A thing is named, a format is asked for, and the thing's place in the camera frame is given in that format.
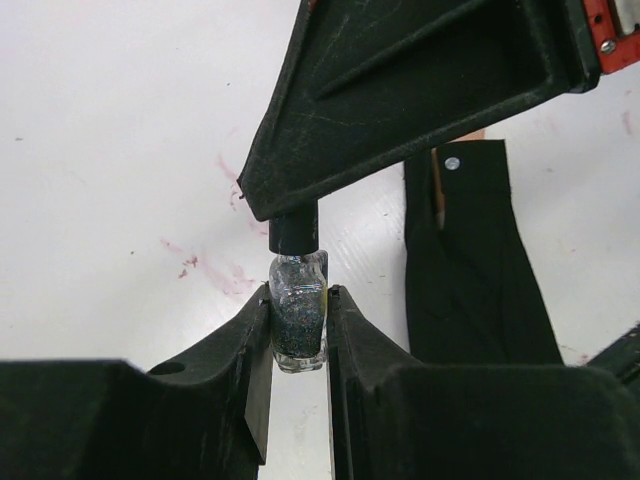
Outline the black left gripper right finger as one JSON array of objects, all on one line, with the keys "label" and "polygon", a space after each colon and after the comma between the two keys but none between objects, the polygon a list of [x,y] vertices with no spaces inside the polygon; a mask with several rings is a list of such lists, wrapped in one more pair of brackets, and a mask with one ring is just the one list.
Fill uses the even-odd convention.
[{"label": "black left gripper right finger", "polygon": [[431,366],[328,297],[336,479],[635,479],[639,402],[592,367]]}]

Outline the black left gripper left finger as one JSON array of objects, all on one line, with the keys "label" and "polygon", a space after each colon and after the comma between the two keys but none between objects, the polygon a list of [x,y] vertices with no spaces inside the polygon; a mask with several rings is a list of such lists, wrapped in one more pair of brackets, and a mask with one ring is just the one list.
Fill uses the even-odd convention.
[{"label": "black left gripper left finger", "polygon": [[5,361],[5,479],[254,479],[266,461],[268,289],[149,371],[121,360]]}]

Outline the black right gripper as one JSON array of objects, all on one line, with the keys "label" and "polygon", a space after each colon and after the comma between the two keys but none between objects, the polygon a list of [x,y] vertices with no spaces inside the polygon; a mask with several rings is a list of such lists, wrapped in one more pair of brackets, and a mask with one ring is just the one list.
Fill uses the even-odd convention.
[{"label": "black right gripper", "polygon": [[639,2],[569,2],[569,39],[574,79],[571,93],[593,90],[603,75],[639,62]]}]

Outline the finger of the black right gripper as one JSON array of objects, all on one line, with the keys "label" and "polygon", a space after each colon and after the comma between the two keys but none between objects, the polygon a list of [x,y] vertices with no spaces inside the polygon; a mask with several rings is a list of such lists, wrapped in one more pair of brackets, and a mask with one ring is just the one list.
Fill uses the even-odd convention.
[{"label": "finger of the black right gripper", "polygon": [[579,1],[303,1],[239,185],[268,220],[599,77]]}]

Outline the glitter nail polish bottle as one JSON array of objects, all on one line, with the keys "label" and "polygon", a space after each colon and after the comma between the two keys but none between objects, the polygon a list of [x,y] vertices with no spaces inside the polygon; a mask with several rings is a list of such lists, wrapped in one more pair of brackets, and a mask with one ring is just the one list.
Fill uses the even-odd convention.
[{"label": "glitter nail polish bottle", "polygon": [[271,343],[288,374],[320,369],[326,361],[328,253],[278,255],[269,270]]}]

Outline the black sleeve forearm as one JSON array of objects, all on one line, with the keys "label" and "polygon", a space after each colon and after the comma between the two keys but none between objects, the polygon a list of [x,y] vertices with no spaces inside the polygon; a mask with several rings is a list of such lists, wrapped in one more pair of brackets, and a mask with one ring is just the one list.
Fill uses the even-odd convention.
[{"label": "black sleeve forearm", "polygon": [[452,142],[404,164],[412,356],[441,365],[560,365],[514,215],[502,140]]}]

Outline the mannequin hand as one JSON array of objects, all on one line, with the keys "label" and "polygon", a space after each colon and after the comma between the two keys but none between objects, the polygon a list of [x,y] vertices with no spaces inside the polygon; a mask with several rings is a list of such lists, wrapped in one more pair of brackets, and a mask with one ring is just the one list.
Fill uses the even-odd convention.
[{"label": "mannequin hand", "polygon": [[485,138],[486,129],[482,128],[458,138],[458,141],[480,141],[484,140]]}]

